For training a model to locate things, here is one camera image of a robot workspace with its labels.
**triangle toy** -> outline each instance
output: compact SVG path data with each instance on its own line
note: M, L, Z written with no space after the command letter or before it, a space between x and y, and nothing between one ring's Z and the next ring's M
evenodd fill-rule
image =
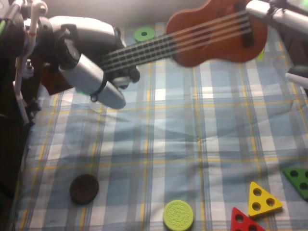
M308 169L285 168L282 172L298 194L308 202Z
M250 184L248 215L263 215L282 208L282 203L254 182Z
M251 220L237 208L232 209L231 215L231 231L265 231L261 226Z

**ukulele bridge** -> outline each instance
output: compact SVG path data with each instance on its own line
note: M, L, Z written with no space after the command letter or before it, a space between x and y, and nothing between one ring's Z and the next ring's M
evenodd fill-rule
M242 12L242 11L246 11L246 3L245 3L245 0L240 0L239 2L237 2L236 4L233 5L234 7L234 10L236 13L238 12ZM245 18L247 16L247 14L243 14L243 15L239 15L237 16L238 19L242 19L242 18ZM254 32L253 32L253 29L251 27L251 22L250 22L250 19L248 18L247 21L242 21L239 23L240 24L245 24L248 22L248 26L247 27L241 27L239 30L240 32L244 31L244 30L247 30L247 29L251 29L251 32L249 33L243 33L241 34L241 38L242 38L242 42L243 42L243 46L245 48L248 48L248 47L252 47L254 46L255 44L255 38L254 38Z

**checkered fabric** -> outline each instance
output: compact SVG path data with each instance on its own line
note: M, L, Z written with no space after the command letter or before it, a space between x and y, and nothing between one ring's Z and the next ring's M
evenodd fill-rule
M153 26L164 32L164 24ZM134 29L122 30L128 44ZM282 212L258 224L308 230L308 203L282 174L284 167L308 168L308 100L285 80L289 67L271 30L262 61L140 66L140 81L123 91L122 110L75 90L41 98L16 230L166 230L165 205L183 200L194 211L193 231L225 231L233 207L247 214L251 181L283 203ZM96 176L100 189L92 203L78 206L69 187L83 173Z

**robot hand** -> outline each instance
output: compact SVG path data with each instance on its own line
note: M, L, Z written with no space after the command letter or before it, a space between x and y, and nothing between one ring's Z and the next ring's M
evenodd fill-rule
M89 95L93 102L99 101L115 109L125 106L119 89L140 79L138 68L104 73L97 65L102 55L126 46L119 29L96 19L67 16L42 18L38 25L40 37L45 42L38 45L37 50L44 61L58 64L66 81Z

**fretboard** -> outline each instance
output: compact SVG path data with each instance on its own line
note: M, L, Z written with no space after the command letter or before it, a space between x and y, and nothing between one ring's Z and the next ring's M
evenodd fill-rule
M108 53L101 57L101 62L98 65L108 73L168 58L174 54L175 50L175 42L172 37L164 35L161 38L154 38Z

